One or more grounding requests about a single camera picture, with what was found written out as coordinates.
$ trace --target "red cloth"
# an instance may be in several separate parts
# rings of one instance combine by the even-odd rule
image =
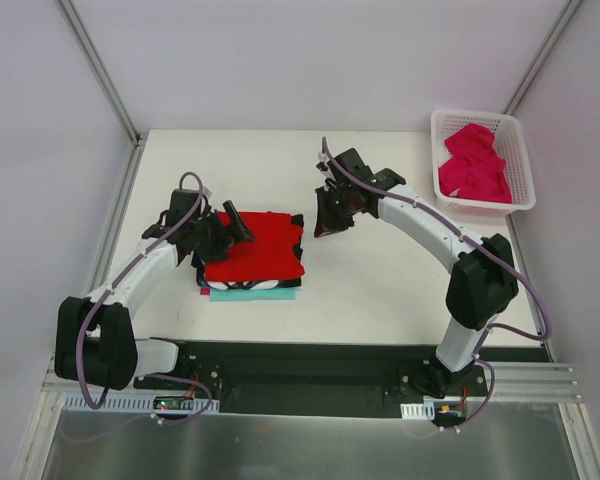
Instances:
[[[226,213],[218,212],[223,225]],[[249,282],[293,280],[304,268],[293,248],[300,243],[303,228],[291,223],[288,213],[240,212],[244,223],[256,236],[255,242],[242,242],[229,250],[229,258],[205,265],[208,282]]]
[[[440,191],[448,197],[512,203],[504,176],[506,160],[493,148],[495,135],[470,123],[445,140],[451,159],[438,169]]]

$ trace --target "stack of folded clothes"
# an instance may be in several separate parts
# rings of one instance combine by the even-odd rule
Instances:
[[[226,213],[219,216],[223,225],[229,223]],[[295,287],[304,275],[303,216],[275,212],[240,212],[240,216],[256,240],[242,242],[229,250],[228,259],[206,265],[194,254],[201,293],[209,293],[212,301],[295,298]]]

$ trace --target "teal cloth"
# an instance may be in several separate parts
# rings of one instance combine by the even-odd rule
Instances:
[[[295,288],[270,288],[268,290],[216,290],[211,289],[212,302],[244,302],[246,300],[295,300]]]

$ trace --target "folded clothing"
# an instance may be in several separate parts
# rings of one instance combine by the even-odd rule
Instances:
[[[504,176],[506,160],[493,148],[495,135],[470,123],[445,140],[452,157],[438,169],[440,191],[448,197],[512,203]]]
[[[269,290],[215,290],[211,289],[212,302],[244,302],[247,300],[295,300],[295,288],[272,288]]]
[[[219,212],[224,225],[228,216]],[[304,275],[300,263],[300,242],[304,231],[302,215],[275,212],[240,212],[247,227],[256,236],[254,242],[242,242],[229,250],[229,258],[202,265],[194,256],[198,284],[202,281],[221,289],[299,286]]]

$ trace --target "wire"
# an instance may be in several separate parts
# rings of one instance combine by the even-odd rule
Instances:
[[[158,424],[179,425],[181,423],[190,422],[191,420],[199,417],[204,412],[209,410],[209,408],[213,404],[213,395],[211,394],[211,390],[209,390],[206,385],[204,385],[203,383],[200,383],[196,380],[189,380],[187,378],[172,377],[170,375],[162,375],[162,374],[147,375],[147,377],[157,378],[160,380],[169,380],[172,382],[190,383],[192,386],[201,388],[202,391],[204,391],[204,393],[207,395],[207,402],[204,404],[204,406],[200,410],[197,410],[196,412],[192,413],[191,415],[187,415],[185,418],[179,419],[179,420],[169,420],[169,419],[161,418],[160,420],[158,420]],[[96,440],[100,440],[102,438],[106,438],[110,435],[113,435],[114,433],[117,433],[120,430],[122,430],[123,428],[125,428],[127,425],[135,423],[136,421],[143,419],[143,418],[155,418],[155,414],[141,413],[138,415],[134,415],[133,417],[127,418],[124,422],[119,423],[115,427],[110,428],[109,430],[105,430],[104,432],[98,433],[91,437],[72,438],[69,435],[67,435],[67,433],[64,429],[66,415],[63,414],[62,418],[60,419],[60,423],[58,425],[58,434],[60,435],[60,438],[62,438],[66,442],[73,443],[76,445],[84,445],[86,443],[95,442]]]
[[[484,248],[480,243],[478,243],[474,239],[472,239],[472,238],[464,235],[462,233],[462,230],[460,228],[456,227],[453,224],[453,222],[451,222],[449,219],[447,219],[444,215],[442,215],[441,213],[439,213],[434,208],[429,207],[428,205],[425,205],[423,203],[417,202],[413,198],[409,198],[409,197],[406,197],[404,195],[399,195],[397,193],[386,192],[384,190],[380,190],[379,188],[372,187],[371,185],[367,185],[363,181],[357,179],[356,177],[354,177],[353,175],[351,175],[349,172],[347,172],[347,170],[343,166],[341,166],[335,160],[335,158],[333,158],[333,155],[331,155],[331,152],[329,151],[329,146],[327,144],[327,138],[326,137],[322,137],[322,153],[327,156],[327,158],[329,159],[329,163],[331,165],[333,165],[336,169],[338,169],[340,171],[340,173],[342,173],[342,175],[344,175],[351,183],[353,183],[355,185],[358,185],[359,187],[362,187],[362,188],[364,188],[365,190],[368,190],[371,193],[375,193],[376,195],[381,195],[383,197],[389,197],[389,198],[393,198],[394,200],[405,202],[405,203],[407,203],[407,204],[409,204],[409,205],[411,205],[413,207],[419,208],[420,210],[423,210],[424,212],[426,212],[429,215],[431,215],[433,218],[435,218],[440,223],[442,223],[445,227],[447,227],[454,235],[456,235],[460,239],[460,241],[467,242],[469,245],[471,245],[473,248],[475,248],[476,250],[478,250],[480,253],[482,253],[489,260],[491,260],[496,265],[498,265],[499,267],[503,268],[508,273],[510,273],[511,275],[513,275],[520,283],[522,283],[522,285],[524,285],[524,287],[527,289],[527,291],[531,294],[531,297],[533,297],[533,300],[536,303],[536,306],[538,307],[538,310],[540,311],[540,315],[541,315],[542,319],[544,320],[544,333],[541,333],[540,335],[534,335],[534,334],[531,334],[531,333],[527,333],[524,330],[520,330],[519,328],[512,327],[511,325],[506,325],[504,323],[491,323],[491,324],[489,324],[484,329],[484,332],[483,332],[482,336],[480,337],[480,340],[478,341],[478,344],[476,345],[476,348],[473,351],[473,356],[474,356],[475,362],[477,364],[482,365],[482,366],[484,366],[484,367],[486,367],[486,368],[489,369],[489,372],[491,373],[491,375],[490,375],[491,380],[489,382],[490,383],[489,384],[489,389],[487,391],[487,395],[484,398],[484,401],[480,404],[480,406],[476,409],[476,411],[473,412],[463,422],[463,425],[466,424],[468,421],[470,421],[473,418],[475,418],[487,406],[487,404],[489,403],[489,400],[491,399],[491,396],[493,394],[493,390],[495,388],[495,377],[496,377],[495,376],[495,370],[493,369],[493,367],[491,366],[491,364],[485,362],[484,360],[480,360],[478,358],[478,350],[480,349],[480,347],[484,343],[484,341],[485,341],[488,333],[491,330],[493,330],[494,328],[502,328],[504,330],[508,330],[510,332],[516,333],[516,334],[521,335],[521,336],[523,336],[525,338],[528,338],[530,340],[537,340],[539,342],[544,342],[553,333],[553,323],[551,321],[551,317],[549,315],[549,311],[548,311],[548,309],[547,309],[544,301],[542,300],[542,298],[540,297],[540,294],[535,289],[535,287],[531,284],[531,282],[529,281],[528,278],[526,278],[524,275],[522,275],[521,273],[519,273],[515,268],[513,268],[511,265],[509,265],[504,260],[502,260],[502,259],[496,257],[495,255],[493,255],[486,248]]]
[[[108,388],[105,388],[100,395],[100,399],[95,401],[91,398],[91,394],[89,393],[89,387],[87,386],[87,380],[85,378],[84,373],[84,340],[87,336],[87,328],[89,324],[95,317],[96,313],[100,309],[100,307],[104,304],[104,302],[109,298],[111,293],[120,285],[120,283],[125,279],[127,275],[144,259],[146,258],[146,254],[154,250],[158,245],[164,242],[167,238],[169,238],[174,232],[176,232],[182,225],[184,225],[189,219],[195,214],[196,210],[200,206],[203,198],[203,190],[204,185],[202,184],[202,180],[198,175],[194,172],[186,172],[180,177],[180,188],[182,188],[182,184],[184,179],[187,177],[194,177],[198,182],[198,196],[196,197],[193,206],[189,209],[189,211],[180,219],[178,223],[176,223],[173,227],[165,232],[160,238],[158,238],[155,242],[153,242],[146,249],[145,252],[139,253],[136,257],[134,257],[129,264],[124,267],[124,269],[120,272],[120,274],[111,282],[109,288],[104,291],[104,293],[100,296],[100,298],[96,301],[96,303],[91,307],[89,313],[84,318],[82,325],[80,326],[80,330],[78,331],[78,337],[76,339],[76,373],[78,375],[78,383],[80,384],[80,391],[82,392],[82,396],[84,397],[85,402],[89,406],[89,408],[93,410],[98,410],[104,405],[104,402],[107,398],[107,393],[109,392]]]
[[[450,405],[451,407],[459,407],[462,406],[463,409],[466,409],[467,397],[469,396],[469,389],[466,385],[462,386],[462,396],[460,397],[460,401],[455,405]]]
[[[193,375],[191,375],[191,379],[195,380],[196,382],[198,381],[199,378],[200,377],[198,376],[198,372],[195,372]],[[189,388],[189,391],[187,391],[187,393],[185,393],[182,396],[182,401],[191,400],[191,398],[193,398],[193,394],[195,393],[195,391],[196,391],[196,384],[194,383],[191,385],[191,388]]]

